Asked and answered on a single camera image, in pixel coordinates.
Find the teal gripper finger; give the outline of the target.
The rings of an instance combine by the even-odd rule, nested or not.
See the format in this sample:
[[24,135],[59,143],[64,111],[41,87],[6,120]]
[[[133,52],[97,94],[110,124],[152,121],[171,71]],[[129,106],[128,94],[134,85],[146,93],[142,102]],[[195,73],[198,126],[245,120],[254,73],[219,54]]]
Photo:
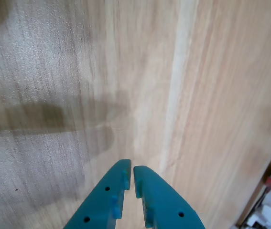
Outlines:
[[146,228],[204,228],[196,211],[156,172],[147,166],[135,166],[133,173],[136,198],[142,200]]
[[65,229],[114,229],[122,218],[124,193],[130,189],[131,160],[115,163],[89,193]]

